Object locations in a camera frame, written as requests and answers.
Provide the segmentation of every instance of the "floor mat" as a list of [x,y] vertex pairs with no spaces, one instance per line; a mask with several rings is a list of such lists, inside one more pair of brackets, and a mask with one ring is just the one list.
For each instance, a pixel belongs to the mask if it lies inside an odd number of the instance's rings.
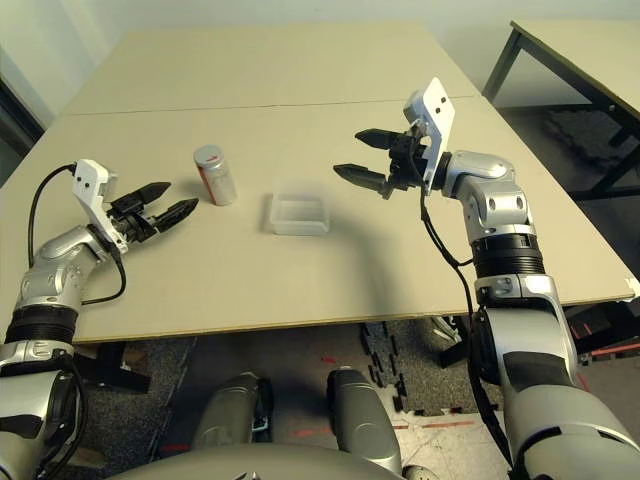
[[[395,385],[396,409],[440,415],[443,409],[477,412],[465,362],[442,369],[438,353],[453,345],[434,332],[430,318],[366,324],[372,380],[379,387]],[[499,387],[485,384],[492,404],[502,407]]]
[[598,110],[550,111],[545,129],[600,172],[617,165],[640,144],[629,137],[619,146],[610,145],[620,126]]

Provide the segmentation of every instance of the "clear plastic container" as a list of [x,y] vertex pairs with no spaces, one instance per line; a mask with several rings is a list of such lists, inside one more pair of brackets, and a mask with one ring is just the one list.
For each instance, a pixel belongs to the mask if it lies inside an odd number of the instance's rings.
[[315,185],[280,187],[273,193],[269,220],[278,235],[326,235],[328,201]]

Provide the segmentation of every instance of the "floor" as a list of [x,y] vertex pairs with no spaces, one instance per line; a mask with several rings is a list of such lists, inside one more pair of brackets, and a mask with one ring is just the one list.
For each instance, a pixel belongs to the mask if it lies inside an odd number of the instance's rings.
[[[507,120],[567,190],[588,188],[601,177],[597,168],[576,158],[549,134],[545,114],[509,115]],[[624,179],[630,184],[638,181],[636,172]],[[640,223],[636,220],[640,197],[585,202],[580,207],[640,278]],[[190,341],[167,340],[151,347],[148,367],[154,383],[149,398],[117,392],[100,394],[103,401],[94,405],[93,428],[88,431],[86,444],[105,453],[109,463],[101,470],[68,469],[67,478],[106,478],[144,463],[158,431],[164,431],[158,451],[163,455],[180,453],[188,448],[197,412],[206,397],[227,377],[246,370],[255,370],[273,381],[276,441],[336,448],[324,400],[326,377],[342,364],[367,371],[369,357],[362,350],[356,325],[203,336],[191,351],[184,376],[176,368],[177,360],[160,362],[183,355]],[[165,348],[174,356],[164,356]],[[163,377],[161,373],[167,370],[171,375]],[[640,440],[640,357],[598,362],[584,368],[583,373],[587,388],[602,398]],[[425,390],[440,385],[432,380],[424,378]],[[406,463],[429,467],[442,480],[507,478],[504,460],[477,414],[431,415],[433,410],[451,407],[449,400],[432,405],[430,416],[397,413],[393,395],[391,387],[380,389],[390,418],[398,427]],[[111,413],[103,414],[105,409]]]

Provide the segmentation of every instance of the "black table leg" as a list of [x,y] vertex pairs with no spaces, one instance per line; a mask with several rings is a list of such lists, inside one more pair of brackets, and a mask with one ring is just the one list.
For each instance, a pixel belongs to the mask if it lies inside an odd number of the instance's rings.
[[102,343],[95,359],[76,354],[74,359],[82,378],[99,387],[147,393],[150,377],[120,368],[125,346],[126,342]]
[[515,29],[511,32],[506,45],[502,49],[502,53],[498,57],[496,65],[491,71],[489,80],[487,80],[486,85],[482,89],[482,95],[489,100],[490,103],[493,103],[494,98],[496,98],[500,87],[502,87],[505,78],[507,78],[509,70],[511,70],[513,66],[513,62],[515,62],[520,52],[520,46],[518,45],[520,35],[520,32]]

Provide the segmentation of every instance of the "metal table frame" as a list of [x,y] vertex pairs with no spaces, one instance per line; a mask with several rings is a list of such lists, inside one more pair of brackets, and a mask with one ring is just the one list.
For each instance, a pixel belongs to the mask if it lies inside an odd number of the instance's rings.
[[[562,62],[554,54],[555,52],[553,50],[528,37],[526,32],[518,30],[518,26],[513,22],[511,22],[511,26],[513,27],[513,31],[482,90],[482,95],[484,95],[489,102],[493,103],[518,53],[520,53],[520,50],[524,50],[575,88],[584,97],[589,99],[597,108],[606,112],[620,125],[620,131],[611,138],[609,141],[610,145],[620,145],[631,135],[640,140],[640,119],[638,118],[639,113],[637,111],[628,105],[624,105],[619,99],[613,98],[609,92],[604,91],[601,85],[597,84],[597,82],[574,65],[569,66]],[[640,195],[640,186],[613,188],[613,185],[618,180],[639,164],[640,146],[629,153],[622,162],[610,169],[590,190],[569,192],[569,196],[575,201],[580,201]]]

